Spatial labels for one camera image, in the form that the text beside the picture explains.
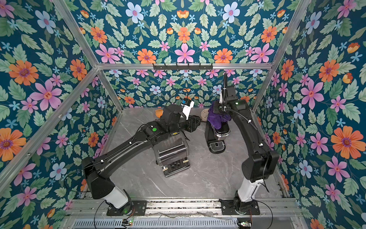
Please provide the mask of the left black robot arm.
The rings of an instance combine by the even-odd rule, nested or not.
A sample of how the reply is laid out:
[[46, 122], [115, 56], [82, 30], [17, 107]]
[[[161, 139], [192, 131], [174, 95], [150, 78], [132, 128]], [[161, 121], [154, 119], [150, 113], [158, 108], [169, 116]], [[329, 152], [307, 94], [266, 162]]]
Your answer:
[[139, 153], [182, 131], [194, 132], [201, 124], [201, 118], [185, 114], [179, 105], [163, 109], [159, 119], [141, 125], [135, 134], [113, 150], [96, 158], [82, 160], [82, 169], [93, 199], [103, 199], [110, 207], [128, 213], [132, 201], [128, 193], [120, 190], [111, 181], [111, 175], [123, 164]]

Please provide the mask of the black capsule coffee machine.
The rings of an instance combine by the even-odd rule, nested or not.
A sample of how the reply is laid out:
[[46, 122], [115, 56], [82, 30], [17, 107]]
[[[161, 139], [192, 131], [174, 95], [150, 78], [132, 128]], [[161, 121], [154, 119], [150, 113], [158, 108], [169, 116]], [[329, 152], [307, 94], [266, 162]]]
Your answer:
[[228, 123], [221, 123], [220, 129], [215, 129], [212, 124], [207, 121], [205, 128], [205, 140], [207, 147], [212, 154], [221, 154], [226, 150], [225, 139], [230, 135]]

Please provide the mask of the purple cleaning cloth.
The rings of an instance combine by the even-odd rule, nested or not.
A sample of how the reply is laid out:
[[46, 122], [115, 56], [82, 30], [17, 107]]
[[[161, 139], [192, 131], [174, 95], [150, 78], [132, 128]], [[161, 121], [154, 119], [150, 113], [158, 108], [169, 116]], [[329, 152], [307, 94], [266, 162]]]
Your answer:
[[216, 114], [214, 113], [214, 104], [210, 106], [208, 110], [207, 122], [211, 124], [211, 126], [215, 129], [221, 129], [223, 124], [227, 124], [231, 121], [231, 116], [229, 114]]

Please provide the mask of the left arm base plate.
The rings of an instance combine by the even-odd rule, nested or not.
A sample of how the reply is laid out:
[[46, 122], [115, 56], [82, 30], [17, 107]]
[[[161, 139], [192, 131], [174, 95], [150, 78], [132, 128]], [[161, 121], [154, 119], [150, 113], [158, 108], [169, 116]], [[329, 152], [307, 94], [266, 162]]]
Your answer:
[[107, 216], [144, 216], [147, 209], [146, 200], [132, 200], [119, 209], [115, 208], [111, 203], [107, 204]]

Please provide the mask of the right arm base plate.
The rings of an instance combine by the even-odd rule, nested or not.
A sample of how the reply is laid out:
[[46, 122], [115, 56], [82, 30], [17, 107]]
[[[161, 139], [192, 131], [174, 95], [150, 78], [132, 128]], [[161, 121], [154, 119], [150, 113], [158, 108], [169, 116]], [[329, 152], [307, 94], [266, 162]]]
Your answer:
[[223, 215], [260, 215], [258, 202], [242, 202], [239, 198], [219, 199]]

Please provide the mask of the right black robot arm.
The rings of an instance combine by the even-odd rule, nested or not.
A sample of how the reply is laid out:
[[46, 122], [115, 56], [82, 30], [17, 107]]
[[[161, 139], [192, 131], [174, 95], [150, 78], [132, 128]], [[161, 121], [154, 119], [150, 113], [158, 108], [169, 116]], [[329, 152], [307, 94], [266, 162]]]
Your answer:
[[279, 154], [261, 135], [251, 108], [245, 100], [238, 99], [234, 86], [223, 86], [220, 100], [214, 103], [213, 109], [215, 114], [230, 115], [247, 147], [248, 158], [242, 163], [244, 179], [233, 199], [235, 211], [244, 214], [257, 205], [255, 194], [260, 186], [267, 187], [266, 180], [274, 173]]

